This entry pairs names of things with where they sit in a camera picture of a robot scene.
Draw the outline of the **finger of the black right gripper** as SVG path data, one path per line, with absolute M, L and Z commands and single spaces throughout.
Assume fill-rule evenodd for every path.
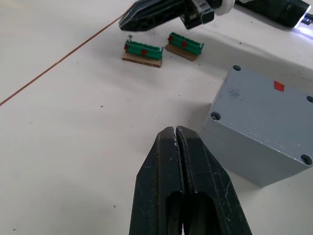
M 184 0 L 139 0 L 125 13 L 129 18 L 145 17 L 180 17 L 187 15 Z
M 143 32 L 179 17 L 181 9 L 128 10 L 119 22 L 122 31 Z

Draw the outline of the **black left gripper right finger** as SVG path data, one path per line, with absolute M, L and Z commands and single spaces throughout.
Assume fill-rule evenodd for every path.
M 197 132 L 178 126 L 187 235 L 250 235 L 233 183 Z

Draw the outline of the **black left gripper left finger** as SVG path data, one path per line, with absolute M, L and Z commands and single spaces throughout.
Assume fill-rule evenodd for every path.
M 157 134 L 135 182 L 131 235 L 182 233 L 183 173 L 173 127 Z

